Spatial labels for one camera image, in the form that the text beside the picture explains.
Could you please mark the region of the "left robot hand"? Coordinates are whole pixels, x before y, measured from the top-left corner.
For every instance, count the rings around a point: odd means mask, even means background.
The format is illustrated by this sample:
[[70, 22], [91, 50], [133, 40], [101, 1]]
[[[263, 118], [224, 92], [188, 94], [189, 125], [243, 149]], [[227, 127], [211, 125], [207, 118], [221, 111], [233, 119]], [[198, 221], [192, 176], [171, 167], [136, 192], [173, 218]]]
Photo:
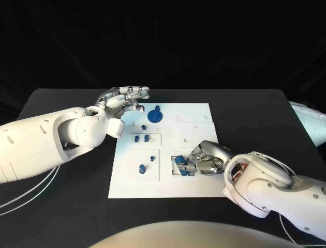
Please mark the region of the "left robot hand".
[[96, 105], [107, 111], [110, 118], [120, 119], [132, 111], [145, 113], [139, 99], [150, 98], [149, 91], [148, 86], [113, 87], [100, 95]]

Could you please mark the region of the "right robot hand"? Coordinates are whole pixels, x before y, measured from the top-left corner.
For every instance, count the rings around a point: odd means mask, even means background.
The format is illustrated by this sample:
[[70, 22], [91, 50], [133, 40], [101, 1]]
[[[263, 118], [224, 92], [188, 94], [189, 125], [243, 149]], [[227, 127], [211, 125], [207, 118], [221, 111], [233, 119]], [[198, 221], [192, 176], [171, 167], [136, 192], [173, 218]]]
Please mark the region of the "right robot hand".
[[212, 141], [202, 141], [188, 158], [178, 156], [173, 162], [182, 176], [194, 176], [195, 173], [214, 176], [224, 173], [234, 156], [230, 148]]

